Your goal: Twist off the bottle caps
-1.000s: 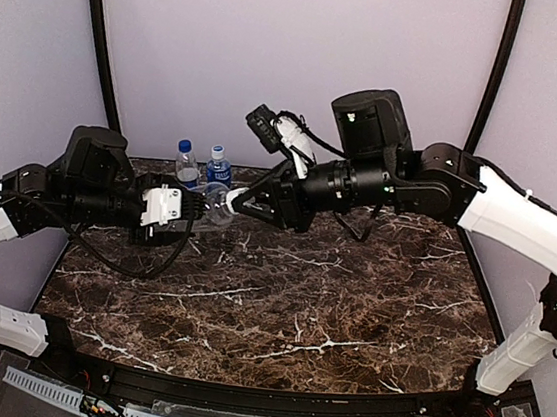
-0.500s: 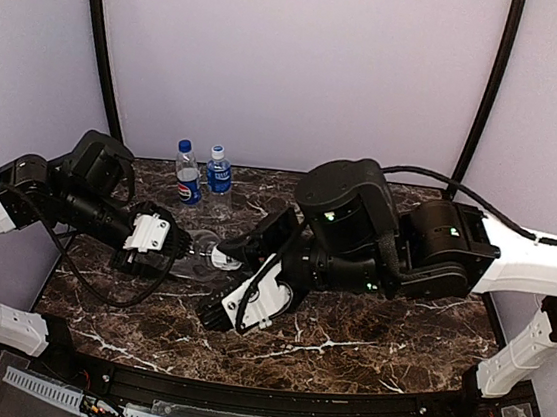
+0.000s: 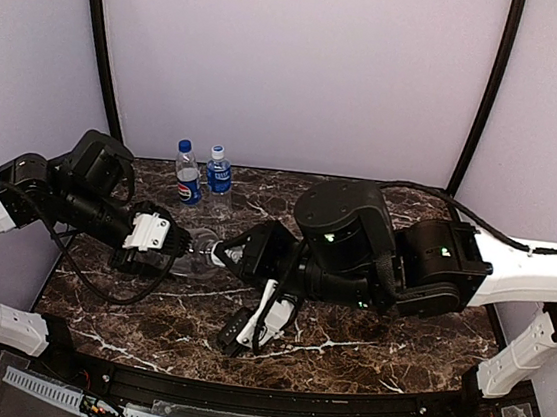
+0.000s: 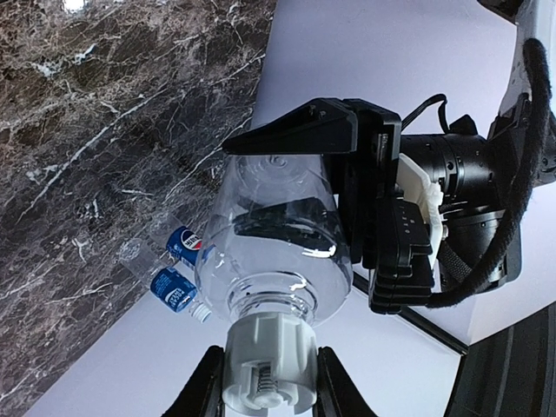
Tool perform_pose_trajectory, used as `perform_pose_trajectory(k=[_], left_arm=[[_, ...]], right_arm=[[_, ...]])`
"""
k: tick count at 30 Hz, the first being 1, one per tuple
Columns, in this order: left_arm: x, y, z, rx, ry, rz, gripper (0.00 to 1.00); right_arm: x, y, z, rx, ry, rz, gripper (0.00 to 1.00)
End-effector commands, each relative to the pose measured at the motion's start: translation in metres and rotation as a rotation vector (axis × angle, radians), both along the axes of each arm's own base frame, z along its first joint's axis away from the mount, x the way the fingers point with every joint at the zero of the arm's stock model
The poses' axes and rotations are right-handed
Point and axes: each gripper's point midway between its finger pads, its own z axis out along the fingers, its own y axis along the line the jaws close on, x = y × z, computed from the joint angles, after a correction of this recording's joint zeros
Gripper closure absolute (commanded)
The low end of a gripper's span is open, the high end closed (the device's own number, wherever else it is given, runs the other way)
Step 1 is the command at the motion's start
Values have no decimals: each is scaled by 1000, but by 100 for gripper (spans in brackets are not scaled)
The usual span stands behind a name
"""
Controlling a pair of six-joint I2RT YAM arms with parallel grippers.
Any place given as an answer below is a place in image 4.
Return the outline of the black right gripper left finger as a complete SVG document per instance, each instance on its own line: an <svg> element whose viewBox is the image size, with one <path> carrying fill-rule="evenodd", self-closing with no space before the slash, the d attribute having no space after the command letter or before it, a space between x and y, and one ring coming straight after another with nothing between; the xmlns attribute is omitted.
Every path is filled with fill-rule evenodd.
<svg viewBox="0 0 556 417"><path fill-rule="evenodd" d="M224 349L210 346L162 417L223 417Z"/></svg>

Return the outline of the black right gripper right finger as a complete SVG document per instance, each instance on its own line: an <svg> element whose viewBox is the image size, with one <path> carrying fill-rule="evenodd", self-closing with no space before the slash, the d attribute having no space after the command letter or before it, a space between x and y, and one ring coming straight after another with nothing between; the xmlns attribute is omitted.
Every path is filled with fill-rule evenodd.
<svg viewBox="0 0 556 417"><path fill-rule="evenodd" d="M365 402L340 359L330 347L317 355L317 417L377 417Z"/></svg>

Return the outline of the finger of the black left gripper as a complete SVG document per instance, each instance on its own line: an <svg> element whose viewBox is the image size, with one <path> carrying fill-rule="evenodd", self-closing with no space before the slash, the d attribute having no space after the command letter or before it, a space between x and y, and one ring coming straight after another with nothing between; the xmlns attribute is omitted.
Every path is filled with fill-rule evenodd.
<svg viewBox="0 0 556 417"><path fill-rule="evenodd" d="M222 144L229 155L341 155L357 147L357 115L339 99L317 98Z"/></svg>
<svg viewBox="0 0 556 417"><path fill-rule="evenodd" d="M257 205L235 218L234 232L239 236L291 243L314 256L343 254L339 216L316 197L266 207Z"/></svg>

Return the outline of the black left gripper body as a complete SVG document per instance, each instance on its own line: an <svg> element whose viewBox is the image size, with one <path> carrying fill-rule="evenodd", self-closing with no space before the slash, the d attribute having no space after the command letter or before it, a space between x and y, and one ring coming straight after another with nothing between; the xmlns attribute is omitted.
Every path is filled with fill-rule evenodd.
<svg viewBox="0 0 556 417"><path fill-rule="evenodd" d="M418 206L396 184L400 117L361 99L341 106L354 113L354 150L326 157L352 263L372 271L371 310L398 314L424 306L434 286L429 231Z"/></svg>

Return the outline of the clear bottle white cap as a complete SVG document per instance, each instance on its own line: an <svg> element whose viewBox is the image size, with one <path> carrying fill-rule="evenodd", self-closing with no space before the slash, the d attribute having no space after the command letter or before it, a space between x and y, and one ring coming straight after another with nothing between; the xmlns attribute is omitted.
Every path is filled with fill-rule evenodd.
<svg viewBox="0 0 556 417"><path fill-rule="evenodd" d="M344 234L342 255L314 256L291 243L234 232L235 218L257 205L308 197L337 212L319 156L229 158L195 265L195 283L219 318L278 312L317 326L345 303L353 269Z"/></svg>

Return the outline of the pepsi bottle blue cap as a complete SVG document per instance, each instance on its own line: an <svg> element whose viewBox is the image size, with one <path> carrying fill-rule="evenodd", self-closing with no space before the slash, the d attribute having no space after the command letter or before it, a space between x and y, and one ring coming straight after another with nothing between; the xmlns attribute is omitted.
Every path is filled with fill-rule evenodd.
<svg viewBox="0 0 556 417"><path fill-rule="evenodd" d="M166 252L190 270L195 269L202 240L185 226L176 228L162 239ZM148 243L140 238L125 242L118 253L119 262L136 278L147 280L169 264L156 255Z"/></svg>

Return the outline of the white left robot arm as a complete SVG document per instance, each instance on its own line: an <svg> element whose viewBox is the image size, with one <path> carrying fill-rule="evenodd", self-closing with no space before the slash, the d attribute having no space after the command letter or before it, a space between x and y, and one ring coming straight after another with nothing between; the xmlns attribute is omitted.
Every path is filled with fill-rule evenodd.
<svg viewBox="0 0 556 417"><path fill-rule="evenodd" d="M370 309L451 307L500 288L521 269L520 222L534 188L555 179L552 1L487 1L517 29L506 94L487 137L473 119L406 135L414 115L361 99L318 98L233 137L239 156L323 156L351 260L374 271Z"/></svg>

